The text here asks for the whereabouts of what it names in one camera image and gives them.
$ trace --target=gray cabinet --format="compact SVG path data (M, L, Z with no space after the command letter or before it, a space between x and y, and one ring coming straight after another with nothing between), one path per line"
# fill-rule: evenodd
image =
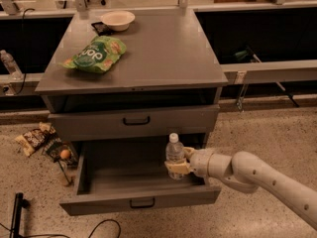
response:
M80 215L213 203L218 186L195 176L172 180L164 166L169 133L186 146L207 142L227 83L195 14L134 10L136 21L116 34L128 50L107 73L61 67L93 38L85 26L100 13L74 16L37 87L79 158L73 197L60 205Z

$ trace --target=plastic bottle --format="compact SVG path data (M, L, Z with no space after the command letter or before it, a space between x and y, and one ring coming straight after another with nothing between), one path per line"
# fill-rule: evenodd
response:
M0 55L1 55L1 61L3 62L3 64L5 65L5 67L11 74L11 76L13 77L13 79L17 79L17 80L22 79L23 74L21 73L20 68L15 62L15 60L13 59L13 57L4 50L0 52Z
M166 159L168 161L177 162L184 158L183 144L179 142L178 135L176 133L169 134L169 142L166 146ZM183 174L176 174L168 172L169 176L173 179L182 179Z
M67 164L65 162L57 161L53 166L53 174L61 185L69 186L71 184L71 177L68 174Z

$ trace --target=speckled floor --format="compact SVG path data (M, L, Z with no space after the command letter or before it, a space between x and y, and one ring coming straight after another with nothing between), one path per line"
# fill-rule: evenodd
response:
M240 113L222 104L209 147L232 155L240 150L258 155L284 174L317 190L317 101L301 108L284 102L271 108L246 103ZM31 203L23 209L21 234L59 233L85 238L104 219L117 220L120 237L317 237L317 232L274 196L259 188L242 194L221 185L215 204L122 213L68 216L58 205L72 187L55 179L53 163L38 151L27 158L14 138L46 121L47 112L0 113L0 222L9 227L15 192ZM117 237L108 222L92 237ZM0 237L9 237L0 227Z

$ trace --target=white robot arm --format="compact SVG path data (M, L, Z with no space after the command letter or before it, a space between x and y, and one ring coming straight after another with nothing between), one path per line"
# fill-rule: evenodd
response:
M253 193L260 186L317 230L317 191L278 172L248 152L238 152L231 157L217 154L212 148L184 149L186 159L182 162L165 162L171 172L193 172L201 178L218 179L243 193Z

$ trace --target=gray countertop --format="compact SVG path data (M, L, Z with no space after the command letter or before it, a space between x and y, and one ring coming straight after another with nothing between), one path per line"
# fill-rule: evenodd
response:
M113 37L127 51L104 74L59 63L80 53L96 36L91 23L105 10L76 13L36 89L41 95L217 87L226 84L218 61L191 9L129 10L136 20Z

